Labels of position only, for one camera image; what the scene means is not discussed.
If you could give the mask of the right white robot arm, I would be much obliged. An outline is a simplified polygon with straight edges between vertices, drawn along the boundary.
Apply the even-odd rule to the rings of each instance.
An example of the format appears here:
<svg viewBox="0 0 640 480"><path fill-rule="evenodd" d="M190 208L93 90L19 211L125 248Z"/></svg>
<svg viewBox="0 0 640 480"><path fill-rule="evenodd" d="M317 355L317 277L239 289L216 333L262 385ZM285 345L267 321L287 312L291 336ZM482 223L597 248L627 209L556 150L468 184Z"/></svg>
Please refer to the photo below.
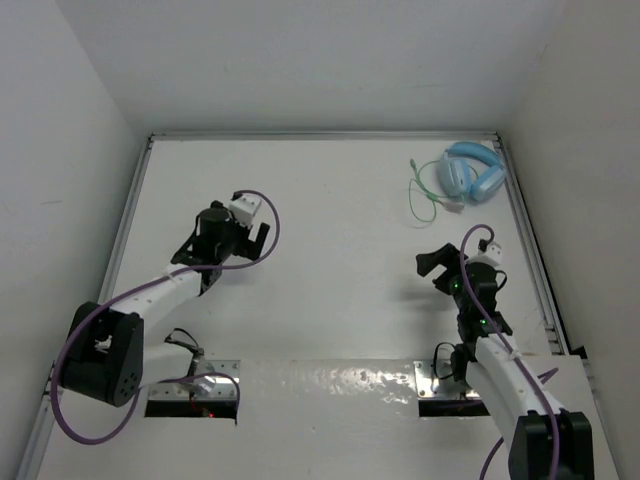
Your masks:
<svg viewBox="0 0 640 480"><path fill-rule="evenodd" d="M437 290L458 308L460 343L451 354L451 376L475 390L508 450L513 479L592 479L595 476L591 424L571 412L545 388L525 362L511 327L497 309L507 275L502 252L481 241L468 257L446 244L416 257L421 277L441 268Z"/></svg>

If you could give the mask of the light blue headphones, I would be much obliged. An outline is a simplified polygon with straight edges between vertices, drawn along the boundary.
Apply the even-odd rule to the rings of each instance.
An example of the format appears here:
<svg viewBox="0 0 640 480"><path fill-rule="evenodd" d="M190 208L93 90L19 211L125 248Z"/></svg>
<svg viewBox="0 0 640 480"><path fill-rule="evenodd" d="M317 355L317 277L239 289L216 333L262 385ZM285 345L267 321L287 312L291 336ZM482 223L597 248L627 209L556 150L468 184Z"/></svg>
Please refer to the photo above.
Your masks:
<svg viewBox="0 0 640 480"><path fill-rule="evenodd" d="M501 188L506 169L498 154L488 147L456 142L439 159L437 176L448 196L482 203Z"/></svg>

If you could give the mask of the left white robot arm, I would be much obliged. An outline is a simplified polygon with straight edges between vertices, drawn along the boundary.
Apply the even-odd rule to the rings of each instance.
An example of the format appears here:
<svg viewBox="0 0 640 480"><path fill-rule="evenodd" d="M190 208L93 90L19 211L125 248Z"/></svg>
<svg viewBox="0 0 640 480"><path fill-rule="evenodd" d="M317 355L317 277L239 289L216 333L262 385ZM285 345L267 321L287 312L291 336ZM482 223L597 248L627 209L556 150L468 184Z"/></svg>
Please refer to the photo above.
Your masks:
<svg viewBox="0 0 640 480"><path fill-rule="evenodd" d="M103 305L81 305L65 344L59 385L120 407L141 387L188 376L202 351L172 339L174 330L164 322L206 293L229 269L229 258L245 265L259 261L270 230L262 223L251 232L261 204L248 193L228 204L212 202L196 216L192 233L160 277Z"/></svg>

